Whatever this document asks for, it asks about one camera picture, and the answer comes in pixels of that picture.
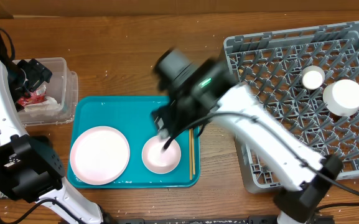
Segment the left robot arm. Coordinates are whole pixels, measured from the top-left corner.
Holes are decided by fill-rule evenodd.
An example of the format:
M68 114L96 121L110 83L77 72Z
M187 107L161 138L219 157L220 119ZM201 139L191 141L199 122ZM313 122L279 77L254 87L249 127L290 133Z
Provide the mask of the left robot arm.
M48 137L32 137L22 125L18 101L49 82L53 73L36 59L14 63L15 51L7 49L3 32L0 28L0 192L11 200L33 203L16 222L43 205L68 223L113 223L67 180Z

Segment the pale green bowl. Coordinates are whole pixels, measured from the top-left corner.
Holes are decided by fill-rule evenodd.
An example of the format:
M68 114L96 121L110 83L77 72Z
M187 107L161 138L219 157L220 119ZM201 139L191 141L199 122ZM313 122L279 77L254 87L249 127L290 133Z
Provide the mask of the pale green bowl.
M339 80L323 92L327 109L337 116L351 116L359 110L359 84L353 80Z

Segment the small white plate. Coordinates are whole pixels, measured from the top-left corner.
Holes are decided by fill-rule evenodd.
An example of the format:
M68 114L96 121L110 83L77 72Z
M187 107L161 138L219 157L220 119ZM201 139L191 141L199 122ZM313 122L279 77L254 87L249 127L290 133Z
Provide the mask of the small white plate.
M155 174L166 174L173 171L180 162L181 150L176 140L167 149L164 144L167 139L159 136L150 138L142 149L142 161L145 167Z

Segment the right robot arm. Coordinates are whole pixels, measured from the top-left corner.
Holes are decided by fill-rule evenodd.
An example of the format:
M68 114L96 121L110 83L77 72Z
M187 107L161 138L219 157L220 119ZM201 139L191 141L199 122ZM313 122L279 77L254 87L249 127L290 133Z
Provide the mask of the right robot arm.
M274 119L240 84L225 62L210 58L195 65L170 49L156 62L159 89L168 104L152 112L159 136L172 142L182 132L213 122L251 148L274 172L281 190L274 197L278 223L307 223L343 169L334 155L306 146Z

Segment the white napkin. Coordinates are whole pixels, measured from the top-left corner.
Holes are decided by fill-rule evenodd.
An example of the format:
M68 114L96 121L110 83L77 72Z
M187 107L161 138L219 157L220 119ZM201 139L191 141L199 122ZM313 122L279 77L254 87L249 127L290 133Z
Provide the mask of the white napkin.
M57 103L55 98L46 96L45 101L41 103L27 105L24 107L24 111L35 112L35 111L56 110L59 108L60 108L60 103Z

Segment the red snack wrapper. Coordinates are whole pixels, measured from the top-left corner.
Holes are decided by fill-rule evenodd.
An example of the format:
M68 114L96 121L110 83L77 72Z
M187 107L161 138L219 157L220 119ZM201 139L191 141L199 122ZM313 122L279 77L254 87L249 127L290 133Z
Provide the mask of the red snack wrapper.
M30 97L23 96L17 101L17 103L23 107L27 105L42 103L46 100L46 89L47 89L46 85L43 84L40 87L38 87L38 89L33 91L30 94Z

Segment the white upturned cup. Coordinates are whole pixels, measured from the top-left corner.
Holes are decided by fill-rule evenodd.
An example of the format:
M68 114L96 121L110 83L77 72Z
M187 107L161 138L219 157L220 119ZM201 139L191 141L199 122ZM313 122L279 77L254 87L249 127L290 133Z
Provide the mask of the white upturned cup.
M325 80L325 73L323 69L315 65L304 68L301 71L301 74L302 84L308 90L315 90L319 88Z

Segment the wooden chopstick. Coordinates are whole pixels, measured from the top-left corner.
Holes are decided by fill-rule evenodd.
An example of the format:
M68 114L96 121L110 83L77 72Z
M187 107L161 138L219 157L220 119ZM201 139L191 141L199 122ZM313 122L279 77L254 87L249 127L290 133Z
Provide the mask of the wooden chopstick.
M189 130L189 179L193 179L193 129Z
M191 178L195 175L195 151L194 151L194 130L189 130L190 134L190 156L191 156Z

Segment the large pink plate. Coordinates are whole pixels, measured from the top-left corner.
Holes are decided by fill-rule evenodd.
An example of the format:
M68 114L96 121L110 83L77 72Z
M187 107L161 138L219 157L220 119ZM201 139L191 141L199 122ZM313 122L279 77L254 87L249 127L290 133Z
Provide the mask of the large pink plate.
M120 131L97 126L77 137L70 151L70 166L82 182L105 185L125 171L130 155L128 140Z

